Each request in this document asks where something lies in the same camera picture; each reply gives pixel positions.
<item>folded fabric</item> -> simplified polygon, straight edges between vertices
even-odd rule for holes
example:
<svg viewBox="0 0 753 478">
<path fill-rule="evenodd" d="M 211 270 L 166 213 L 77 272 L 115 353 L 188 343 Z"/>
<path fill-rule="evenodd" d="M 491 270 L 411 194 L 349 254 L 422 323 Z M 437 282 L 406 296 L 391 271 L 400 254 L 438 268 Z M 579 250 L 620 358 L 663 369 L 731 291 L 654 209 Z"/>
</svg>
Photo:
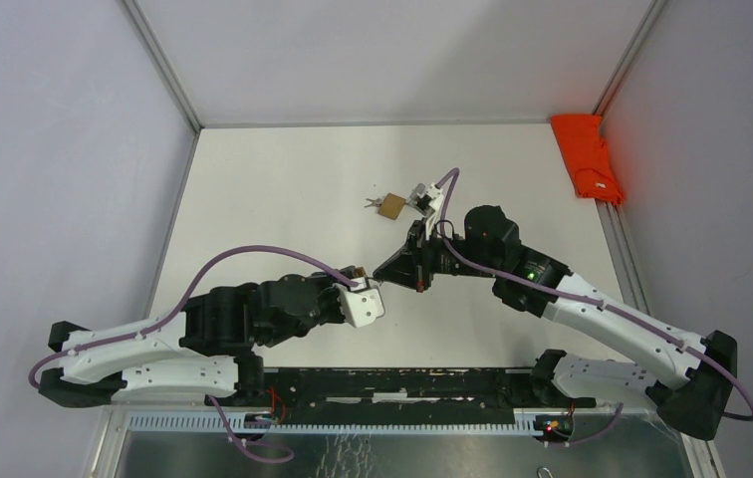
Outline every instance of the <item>folded fabric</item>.
<svg viewBox="0 0 753 478">
<path fill-rule="evenodd" d="M 606 141 L 600 137 L 602 120 L 595 115 L 555 115 L 551 123 L 576 194 L 620 205 L 626 196 L 609 164 Z"/>
</svg>

